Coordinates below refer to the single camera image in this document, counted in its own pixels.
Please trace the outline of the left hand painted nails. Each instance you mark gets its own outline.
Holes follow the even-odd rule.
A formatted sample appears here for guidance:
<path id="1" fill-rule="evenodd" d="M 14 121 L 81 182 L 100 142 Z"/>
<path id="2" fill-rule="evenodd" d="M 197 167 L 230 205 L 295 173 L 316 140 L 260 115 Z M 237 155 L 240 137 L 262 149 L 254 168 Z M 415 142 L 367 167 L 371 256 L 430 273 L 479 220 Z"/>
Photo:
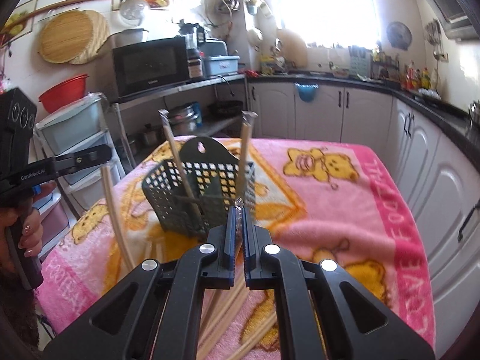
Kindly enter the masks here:
<path id="1" fill-rule="evenodd" d="M 19 212 L 13 208 L 1 208 L 1 274 L 2 275 L 15 275 L 16 269 L 11 259 L 10 252 L 8 250 L 8 244 L 6 239 L 6 229 L 16 222 L 19 217 Z M 22 231 L 21 239 L 19 240 L 19 249 L 24 251 L 26 258 L 38 256 L 42 249 L 42 235 L 43 227 L 41 225 L 41 216 L 37 210 L 33 210 L 32 213 L 24 220 L 24 229 Z"/>

